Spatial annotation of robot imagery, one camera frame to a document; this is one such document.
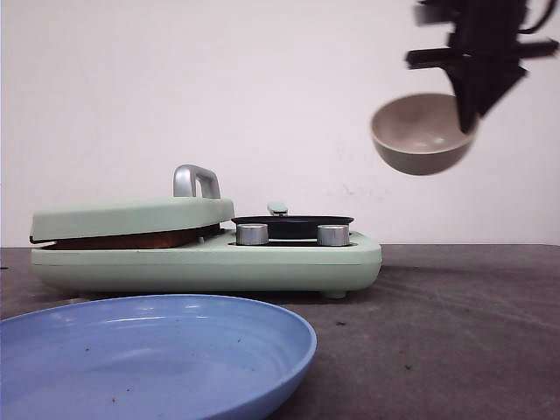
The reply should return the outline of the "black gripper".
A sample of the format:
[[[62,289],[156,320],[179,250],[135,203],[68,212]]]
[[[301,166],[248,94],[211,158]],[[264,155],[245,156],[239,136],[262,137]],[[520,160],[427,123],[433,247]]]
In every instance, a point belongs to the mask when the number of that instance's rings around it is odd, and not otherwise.
[[[478,115],[485,117],[527,75],[517,62],[558,51],[554,39],[525,43],[518,39],[538,32],[557,6],[557,1],[548,1],[541,16],[526,27],[526,1],[419,1],[414,8],[417,25],[451,23],[454,30],[446,47],[411,50],[405,61],[410,69],[447,66],[459,127],[468,133]],[[494,66],[483,73],[476,59]]]

